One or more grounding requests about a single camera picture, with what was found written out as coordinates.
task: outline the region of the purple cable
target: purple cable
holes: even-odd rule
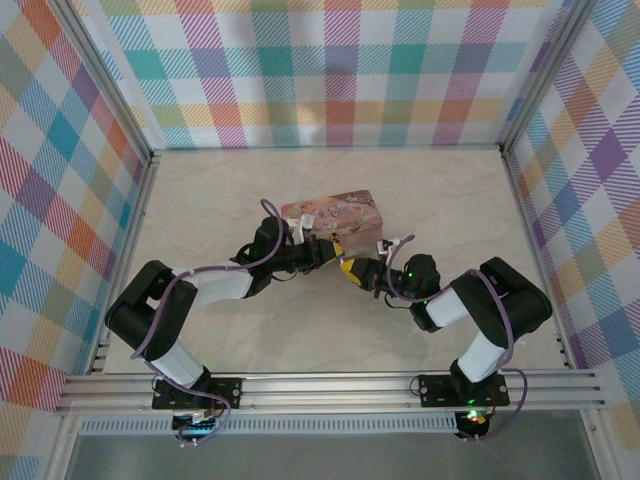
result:
[[[428,302],[428,301],[433,300],[434,298],[436,298],[438,295],[441,295],[447,289],[449,289],[451,287],[451,284],[447,285],[445,288],[443,288],[438,293],[436,293],[434,295],[431,295],[429,297],[425,297],[425,298],[408,298],[408,297],[405,297],[405,296],[401,295],[394,288],[394,286],[391,284],[391,265],[393,264],[393,259],[395,258],[396,253],[398,253],[400,248],[402,248],[402,246],[404,246],[406,243],[410,242],[414,238],[416,238],[416,236],[413,235],[413,234],[407,236],[406,238],[401,240],[400,243],[398,244],[398,246],[393,250],[393,252],[391,252],[391,256],[389,257],[389,263],[387,265],[387,284],[389,285],[389,290],[391,290],[391,293],[393,293],[400,300],[404,300],[406,302],[411,302],[411,303]],[[504,366],[507,363],[509,363],[511,361],[511,358],[513,357],[513,349],[514,349],[514,344],[515,344],[515,340],[513,338],[513,328],[511,328],[511,322],[509,321],[509,316],[507,315],[507,310],[504,308],[504,304],[502,303],[502,299],[501,299],[500,295],[498,295],[498,292],[496,292],[496,289],[493,287],[493,284],[491,283],[491,280],[489,280],[487,278],[487,276],[484,273],[482,273],[480,270],[471,269],[471,270],[469,270],[469,273],[471,273],[472,275],[476,276],[480,281],[482,281],[482,283],[484,283],[485,287],[487,287],[487,290],[489,291],[489,294],[491,295],[491,298],[493,299],[493,301],[495,302],[496,306],[498,307],[498,312],[500,312],[500,317],[502,318],[502,323],[504,325],[504,330],[505,330],[505,332],[507,334],[507,350],[500,357],[500,359],[498,360],[498,363],[496,364],[496,370],[499,370],[500,368],[502,368],[502,366]],[[518,402],[518,405],[516,406],[516,409],[513,411],[513,414],[509,417],[509,419],[505,423],[500,425],[500,427],[495,429],[493,432],[486,434],[484,437],[478,437],[478,436],[471,437],[470,435],[466,435],[464,432],[461,432],[463,435],[466,435],[468,438],[475,438],[476,441],[480,442],[480,441],[495,437],[498,433],[502,432],[507,426],[509,426],[513,422],[513,420],[515,420],[515,418],[518,416],[520,411],[522,410],[522,407],[524,406],[524,402],[527,399],[527,392],[528,392],[528,389],[529,389],[529,382],[527,380],[527,376],[525,375],[525,373],[522,370],[520,370],[518,368],[505,368],[505,369],[503,369],[503,371],[505,371],[505,372],[516,372],[522,377],[522,382],[523,382],[522,398]]]
[[[179,383],[175,382],[174,380],[172,380],[171,378],[167,377],[164,373],[162,373],[160,370],[158,370],[156,367],[154,367],[151,363],[145,361],[144,363],[147,364],[147,366],[153,370],[154,372],[156,372],[158,375],[160,375],[165,382],[167,382],[169,385],[171,385],[173,388],[177,388],[178,390],[182,390],[184,393],[188,393],[190,395],[197,395],[199,397],[205,397],[205,398],[210,398],[211,400],[215,400],[217,402],[220,402],[224,405],[224,410],[225,410],[225,414],[224,417],[222,418],[222,420],[218,423],[218,425],[207,435],[205,435],[204,437],[202,437],[200,440],[198,441],[193,441],[192,445],[194,447],[197,447],[199,445],[202,445],[203,443],[207,442],[208,440],[210,440],[211,438],[213,438],[213,436],[218,433],[218,431],[229,421],[229,417],[231,416],[231,405],[229,404],[228,400],[224,397],[221,397],[219,395],[214,395],[213,393],[206,393],[206,392],[198,392],[197,390],[192,390],[188,387],[185,387],[184,385],[180,385]],[[184,446],[186,445],[187,442],[184,441],[184,439],[182,438],[182,429],[178,430],[178,439],[181,442],[181,445]]]
[[[202,272],[212,272],[212,271],[217,271],[217,270],[226,270],[226,271],[249,270],[250,268],[257,267],[257,266],[262,265],[263,263],[269,261],[269,259],[271,259],[271,257],[273,257],[276,254],[276,252],[280,248],[280,244],[282,243],[282,237],[284,236],[284,227],[282,226],[280,212],[278,212],[278,209],[275,207],[275,205],[273,203],[271,203],[269,200],[266,200],[264,198],[262,200],[260,200],[260,205],[262,205],[262,208],[264,208],[264,210],[269,215],[271,215],[273,217],[276,217],[278,219],[278,241],[276,242],[275,246],[273,247],[273,250],[271,250],[271,252],[269,252],[265,257],[261,258],[260,260],[257,260],[257,261],[255,261],[253,263],[249,263],[247,265],[237,265],[237,266],[212,265],[212,266],[208,266],[208,267],[198,267],[198,268],[196,268],[194,270],[186,271],[186,272],[181,273],[180,275],[176,275],[173,278],[173,280],[171,280],[169,282],[169,284],[167,285],[167,288],[165,289],[164,293],[162,294],[162,298],[160,299],[160,303],[158,304],[158,308],[156,309],[156,313],[153,316],[153,321],[151,322],[151,326],[149,327],[149,331],[147,332],[147,336],[144,337],[144,340],[142,340],[142,342],[140,343],[138,348],[136,348],[135,352],[133,352],[133,355],[131,355],[131,360],[135,360],[136,358],[141,356],[142,352],[144,352],[144,349],[147,348],[147,346],[149,345],[149,342],[153,338],[153,335],[156,333],[156,330],[158,329],[158,323],[160,322],[160,318],[162,317],[162,311],[164,310],[164,307],[165,307],[165,305],[167,303],[167,299],[169,298],[169,294],[173,290],[173,287],[176,285],[176,283],[178,283],[180,280],[182,280],[183,278],[195,275],[197,273],[202,273]]]

